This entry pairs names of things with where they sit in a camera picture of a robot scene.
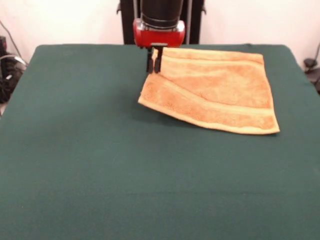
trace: orange towel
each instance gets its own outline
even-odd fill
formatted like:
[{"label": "orange towel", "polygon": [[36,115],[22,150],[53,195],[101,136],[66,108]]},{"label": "orange towel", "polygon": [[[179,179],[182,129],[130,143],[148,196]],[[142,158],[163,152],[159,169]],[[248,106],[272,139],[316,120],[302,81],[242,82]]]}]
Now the orange towel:
[{"label": "orange towel", "polygon": [[138,102],[203,128],[280,131],[261,54],[165,48],[161,72],[148,75]]}]

